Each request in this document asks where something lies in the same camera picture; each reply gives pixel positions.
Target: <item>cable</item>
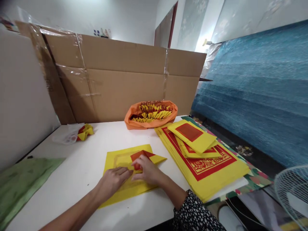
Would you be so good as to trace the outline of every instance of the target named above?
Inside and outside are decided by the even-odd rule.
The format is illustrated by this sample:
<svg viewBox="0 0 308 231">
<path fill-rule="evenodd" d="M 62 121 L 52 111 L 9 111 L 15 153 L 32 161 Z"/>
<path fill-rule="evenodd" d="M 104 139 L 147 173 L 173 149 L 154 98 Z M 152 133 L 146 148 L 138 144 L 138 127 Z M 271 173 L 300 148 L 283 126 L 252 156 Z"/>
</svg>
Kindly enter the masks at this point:
<svg viewBox="0 0 308 231">
<path fill-rule="evenodd" d="M 268 227 L 266 227 L 265 225 L 262 225 L 261 223 L 256 222 L 255 220 L 249 218 L 248 216 L 246 216 L 245 214 L 243 214 L 240 210 L 238 210 L 230 200 L 229 200 L 229 202 L 230 202 L 230 203 L 232 204 L 232 206 L 233 206 L 240 214 L 242 214 L 244 217 L 248 218 L 249 220 L 253 221 L 254 223 L 257 223 L 258 225 L 263 226 L 264 228 L 266 228 L 266 229 L 268 229 L 268 230 L 274 231 L 273 229 L 268 228 Z"/>
</svg>

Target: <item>floral tablecloth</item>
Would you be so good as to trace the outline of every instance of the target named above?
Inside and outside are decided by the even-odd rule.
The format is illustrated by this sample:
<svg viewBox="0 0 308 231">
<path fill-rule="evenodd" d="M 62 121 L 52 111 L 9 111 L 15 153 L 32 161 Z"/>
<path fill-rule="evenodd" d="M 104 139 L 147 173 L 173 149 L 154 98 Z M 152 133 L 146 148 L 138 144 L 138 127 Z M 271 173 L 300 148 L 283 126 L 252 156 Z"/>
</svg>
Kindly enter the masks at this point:
<svg viewBox="0 0 308 231">
<path fill-rule="evenodd" d="M 207 133 L 211 134 L 211 135 L 215 135 L 213 134 L 210 130 L 206 129 L 202 124 L 200 124 L 199 122 L 193 120 L 192 118 L 190 118 L 189 116 L 182 116 L 181 117 L 184 120 L 190 121 L 196 125 L 198 125 L 200 128 L 202 128 L 204 131 L 206 131 Z M 240 160 L 244 161 L 250 168 L 250 173 L 245 175 L 244 177 L 248 180 L 248 184 L 236 189 L 235 191 L 231 191 L 229 193 L 227 193 L 226 195 L 220 196 L 212 201 L 207 202 L 205 205 L 211 205 L 217 202 L 221 202 L 224 200 L 227 200 L 231 197 L 237 196 L 237 195 L 241 195 L 247 192 L 252 192 L 258 189 L 261 189 L 267 185 L 270 185 L 273 183 L 273 179 L 271 179 L 270 177 L 268 177 L 266 174 L 264 174 L 263 172 L 261 172 L 259 169 L 257 169 L 255 166 L 253 166 L 251 163 L 249 163 L 248 161 L 246 161 L 241 155 L 239 155 L 237 152 L 235 152 L 232 148 L 230 148 L 228 145 L 226 145 L 222 140 L 220 140 L 219 138 L 217 138 L 217 141 L 221 144 L 223 144 L 227 149 L 229 149 L 234 155 L 236 155 Z"/>
</svg>

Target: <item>electric fan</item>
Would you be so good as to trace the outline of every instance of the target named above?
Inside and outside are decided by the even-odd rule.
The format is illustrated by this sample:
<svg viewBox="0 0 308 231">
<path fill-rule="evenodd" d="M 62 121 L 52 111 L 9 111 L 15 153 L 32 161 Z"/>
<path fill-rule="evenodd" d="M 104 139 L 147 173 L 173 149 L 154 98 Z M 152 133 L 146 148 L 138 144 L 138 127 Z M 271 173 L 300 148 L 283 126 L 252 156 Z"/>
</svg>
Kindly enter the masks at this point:
<svg viewBox="0 0 308 231">
<path fill-rule="evenodd" d="M 302 230 L 308 230 L 308 165 L 280 172 L 274 186 L 281 206 Z"/>
</svg>

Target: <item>blue bubble wrap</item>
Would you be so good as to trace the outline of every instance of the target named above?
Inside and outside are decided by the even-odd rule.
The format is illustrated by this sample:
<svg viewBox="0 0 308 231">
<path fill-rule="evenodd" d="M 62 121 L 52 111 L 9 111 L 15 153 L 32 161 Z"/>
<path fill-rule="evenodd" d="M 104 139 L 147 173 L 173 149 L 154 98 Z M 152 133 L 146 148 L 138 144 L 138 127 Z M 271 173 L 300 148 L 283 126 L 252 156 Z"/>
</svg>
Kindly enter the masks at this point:
<svg viewBox="0 0 308 231">
<path fill-rule="evenodd" d="M 192 110 L 285 167 L 308 163 L 308 20 L 224 42 Z"/>
</svg>

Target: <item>white table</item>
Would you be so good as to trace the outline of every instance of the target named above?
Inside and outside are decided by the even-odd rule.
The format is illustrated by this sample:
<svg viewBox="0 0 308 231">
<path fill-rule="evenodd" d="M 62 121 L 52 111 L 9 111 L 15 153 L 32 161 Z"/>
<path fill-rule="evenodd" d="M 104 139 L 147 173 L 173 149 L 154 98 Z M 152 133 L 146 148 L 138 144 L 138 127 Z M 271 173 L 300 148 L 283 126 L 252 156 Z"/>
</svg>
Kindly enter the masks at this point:
<svg viewBox="0 0 308 231">
<path fill-rule="evenodd" d="M 35 158 L 65 157 L 66 160 L 16 215 L 6 231 L 38 230 L 74 205 L 102 177 L 109 151 L 150 144 L 154 154 L 167 158 L 159 166 L 160 170 L 184 190 L 190 188 L 154 129 L 127 130 L 123 121 L 92 126 L 95 134 L 85 142 L 63 145 L 52 141 L 53 135 L 67 132 L 67 126 L 62 125 L 29 154 Z M 243 179 L 221 190 L 222 194 L 247 184 L 247 180 Z M 97 210 L 82 230 L 141 231 L 171 218 L 173 205 L 166 194 L 157 188 Z"/>
</svg>

